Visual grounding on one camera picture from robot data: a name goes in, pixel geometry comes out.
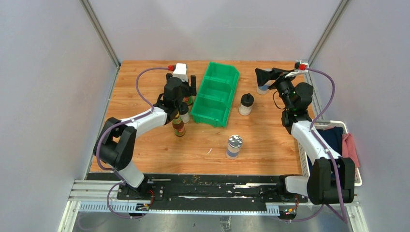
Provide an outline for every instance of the black lid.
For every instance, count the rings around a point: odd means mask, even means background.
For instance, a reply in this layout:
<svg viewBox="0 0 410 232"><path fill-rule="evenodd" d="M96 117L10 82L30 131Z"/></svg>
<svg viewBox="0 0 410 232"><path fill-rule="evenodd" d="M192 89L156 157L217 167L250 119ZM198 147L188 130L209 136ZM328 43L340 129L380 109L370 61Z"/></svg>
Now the black lid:
<svg viewBox="0 0 410 232"><path fill-rule="evenodd" d="M244 94L241 98L241 104L244 106L252 106L253 96L250 93Z"/></svg>
<svg viewBox="0 0 410 232"><path fill-rule="evenodd" d="M188 113L188 111L189 111L188 104L186 102L181 103L181 106L179 107L179 114L184 115Z"/></svg>

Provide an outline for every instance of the red connector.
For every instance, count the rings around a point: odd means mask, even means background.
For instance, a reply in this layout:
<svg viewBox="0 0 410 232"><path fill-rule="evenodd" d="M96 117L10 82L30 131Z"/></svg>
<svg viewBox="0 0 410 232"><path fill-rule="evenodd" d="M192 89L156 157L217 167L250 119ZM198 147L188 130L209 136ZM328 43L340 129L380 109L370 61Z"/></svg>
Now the red connector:
<svg viewBox="0 0 410 232"><path fill-rule="evenodd" d="M175 65L168 65L168 70L169 71L174 71L175 70Z"/></svg>
<svg viewBox="0 0 410 232"><path fill-rule="evenodd" d="M299 70L305 70L306 69L306 64L299 64Z"/></svg>

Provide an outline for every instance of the wooden surface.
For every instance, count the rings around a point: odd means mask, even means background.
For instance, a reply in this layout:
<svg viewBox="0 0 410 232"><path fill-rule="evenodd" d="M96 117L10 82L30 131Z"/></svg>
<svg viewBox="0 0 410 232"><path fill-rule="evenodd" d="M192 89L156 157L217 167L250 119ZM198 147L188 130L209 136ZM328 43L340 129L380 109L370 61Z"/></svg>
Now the wooden surface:
<svg viewBox="0 0 410 232"><path fill-rule="evenodd" d="M178 61L186 63L188 75L197 76L200 87L209 61ZM240 73L234 102L226 128L214 128L195 123L191 117L185 125L186 134L177 137L171 123L157 127L139 137L135 142L133 162L144 173L185 174L301 174L296 140L281 124L281 110L272 101L273 90L265 95L256 93L255 68L292 69L292 61L219 61L234 65ZM135 90L135 79L146 68L168 66L176 61L124 61L118 75L106 118L118 119L137 115L148 105ZM152 103L163 93L167 71L149 71L139 82L142 94ZM299 76L293 84L303 81ZM248 116L239 114L240 98L251 93L255 98ZM275 95L279 107L282 101ZM311 108L309 114L314 116ZM226 158L228 138L238 134L243 146L235 160ZM92 172L100 171L93 160Z"/></svg>

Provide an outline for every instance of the red cap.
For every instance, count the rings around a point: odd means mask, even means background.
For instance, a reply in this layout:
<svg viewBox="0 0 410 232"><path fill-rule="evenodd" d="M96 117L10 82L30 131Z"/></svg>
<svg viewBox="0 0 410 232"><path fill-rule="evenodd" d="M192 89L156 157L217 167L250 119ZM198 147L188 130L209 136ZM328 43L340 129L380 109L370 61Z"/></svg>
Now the red cap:
<svg viewBox="0 0 410 232"><path fill-rule="evenodd" d="M306 64L299 64L299 70L305 70Z"/></svg>

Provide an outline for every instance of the green tray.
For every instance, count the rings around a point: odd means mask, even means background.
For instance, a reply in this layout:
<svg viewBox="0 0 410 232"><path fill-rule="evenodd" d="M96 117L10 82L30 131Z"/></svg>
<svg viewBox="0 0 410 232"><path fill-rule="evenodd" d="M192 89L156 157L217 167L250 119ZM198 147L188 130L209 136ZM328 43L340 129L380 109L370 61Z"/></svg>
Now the green tray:
<svg viewBox="0 0 410 232"><path fill-rule="evenodd" d="M193 120L226 127L238 79L234 66L210 62L192 107Z"/></svg>

